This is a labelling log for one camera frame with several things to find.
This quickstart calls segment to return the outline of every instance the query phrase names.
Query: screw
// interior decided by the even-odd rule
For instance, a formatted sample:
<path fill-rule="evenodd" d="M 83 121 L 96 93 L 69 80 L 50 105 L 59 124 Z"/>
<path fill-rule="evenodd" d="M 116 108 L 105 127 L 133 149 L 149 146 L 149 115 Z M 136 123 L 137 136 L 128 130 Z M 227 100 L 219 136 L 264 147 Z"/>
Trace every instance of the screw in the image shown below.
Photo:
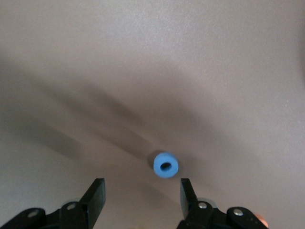
<path fill-rule="evenodd" d="M 34 211 L 30 212 L 30 213 L 27 215 L 27 217 L 28 217 L 28 218 L 32 218 L 32 217 L 34 217 L 34 216 L 37 216 L 38 212 L 39 212 L 39 210 L 34 210 Z"/>
<path fill-rule="evenodd" d="M 240 210 L 240 209 L 234 209 L 233 210 L 233 213 L 236 215 L 236 216 L 243 216 L 244 213 Z"/>
<path fill-rule="evenodd" d="M 208 206 L 204 202 L 199 202 L 198 207 L 201 208 L 201 209 L 206 209 Z"/>
<path fill-rule="evenodd" d="M 75 206 L 76 206 L 75 203 L 69 204 L 67 206 L 67 210 L 71 210 L 71 209 L 75 208 Z"/>

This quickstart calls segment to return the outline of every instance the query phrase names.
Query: blue foam ring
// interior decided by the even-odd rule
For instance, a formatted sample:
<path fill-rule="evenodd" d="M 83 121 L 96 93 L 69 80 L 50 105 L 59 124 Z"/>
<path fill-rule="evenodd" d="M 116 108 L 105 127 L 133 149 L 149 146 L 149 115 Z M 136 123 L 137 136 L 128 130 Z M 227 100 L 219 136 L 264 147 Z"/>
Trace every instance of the blue foam ring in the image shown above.
<path fill-rule="evenodd" d="M 179 165 L 177 158 L 169 153 L 158 154 L 153 161 L 153 170 L 161 178 L 171 178 L 178 172 Z"/>

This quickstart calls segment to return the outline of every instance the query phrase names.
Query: beige surface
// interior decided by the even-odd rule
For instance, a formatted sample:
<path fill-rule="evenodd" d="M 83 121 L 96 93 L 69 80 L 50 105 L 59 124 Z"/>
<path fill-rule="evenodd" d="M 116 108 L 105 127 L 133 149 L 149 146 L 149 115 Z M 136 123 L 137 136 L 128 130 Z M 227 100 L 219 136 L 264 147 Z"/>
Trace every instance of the beige surface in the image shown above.
<path fill-rule="evenodd" d="M 95 228 L 176 228 L 179 178 L 304 227 L 304 1 L 0 2 L 0 224 L 105 177 Z M 164 180 L 155 150 L 181 162 Z"/>

